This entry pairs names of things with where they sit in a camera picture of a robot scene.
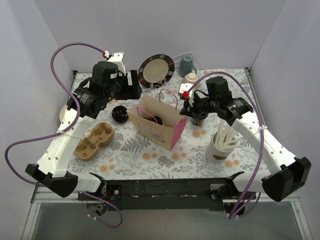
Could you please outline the black plastic lid stack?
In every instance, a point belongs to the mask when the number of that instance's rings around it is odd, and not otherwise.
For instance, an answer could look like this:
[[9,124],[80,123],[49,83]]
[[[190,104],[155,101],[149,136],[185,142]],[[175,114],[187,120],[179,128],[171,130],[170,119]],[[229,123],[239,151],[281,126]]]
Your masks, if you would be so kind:
[[116,123],[123,124],[129,119],[127,108],[123,105],[114,107],[111,111],[111,116]]

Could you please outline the paper bag pink handles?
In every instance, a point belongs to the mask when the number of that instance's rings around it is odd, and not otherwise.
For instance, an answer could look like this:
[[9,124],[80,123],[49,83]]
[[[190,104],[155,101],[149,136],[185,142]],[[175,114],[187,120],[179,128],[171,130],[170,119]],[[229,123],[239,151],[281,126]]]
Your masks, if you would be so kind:
[[163,102],[160,96],[142,96],[127,114],[137,132],[168,151],[180,139],[188,120],[177,105]]

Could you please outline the black cup lid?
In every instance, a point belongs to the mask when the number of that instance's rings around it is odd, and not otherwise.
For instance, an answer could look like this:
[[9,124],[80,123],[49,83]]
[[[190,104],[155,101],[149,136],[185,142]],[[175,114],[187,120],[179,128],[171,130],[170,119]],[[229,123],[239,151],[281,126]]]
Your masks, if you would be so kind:
[[151,117],[148,117],[146,118],[148,121],[151,121],[153,123],[156,123],[158,125],[163,125],[163,122],[162,122],[162,119],[158,116],[151,116]]

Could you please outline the brown cardboard cup carrier stack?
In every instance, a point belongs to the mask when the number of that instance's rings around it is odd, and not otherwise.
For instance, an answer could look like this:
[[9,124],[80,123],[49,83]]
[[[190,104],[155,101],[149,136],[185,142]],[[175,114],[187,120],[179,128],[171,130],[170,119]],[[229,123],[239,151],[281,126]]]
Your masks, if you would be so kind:
[[90,161],[98,154],[102,146],[107,145],[113,139],[114,135],[115,132],[111,125],[100,122],[91,130],[90,135],[80,140],[74,154],[85,162]]

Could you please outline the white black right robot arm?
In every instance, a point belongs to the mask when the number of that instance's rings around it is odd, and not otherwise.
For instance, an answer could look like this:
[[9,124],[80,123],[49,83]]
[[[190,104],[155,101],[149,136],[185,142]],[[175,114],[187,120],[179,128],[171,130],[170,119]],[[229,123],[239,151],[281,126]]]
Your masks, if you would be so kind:
[[199,97],[193,87],[181,91],[184,100],[181,115],[191,118],[201,114],[216,113],[259,154],[267,166],[269,175],[251,175],[244,172],[235,173],[226,180],[226,192],[232,199],[237,199],[245,191],[265,193],[276,202],[301,188],[307,180],[311,162],[306,158],[298,158],[287,150],[260,120],[253,107],[242,97],[234,98],[229,90],[228,82],[221,76],[206,80],[207,93]]

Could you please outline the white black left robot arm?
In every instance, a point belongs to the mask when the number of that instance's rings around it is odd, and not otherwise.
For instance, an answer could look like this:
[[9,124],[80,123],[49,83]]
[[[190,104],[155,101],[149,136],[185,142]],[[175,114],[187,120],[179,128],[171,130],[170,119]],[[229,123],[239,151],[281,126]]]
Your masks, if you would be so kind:
[[115,100],[138,100],[142,89],[136,70],[124,73],[113,62],[100,61],[92,76],[83,80],[67,102],[62,123],[43,154],[25,172],[62,198],[73,192],[89,192],[95,200],[106,196],[106,181],[94,173],[76,175],[68,164],[83,134],[107,103]]

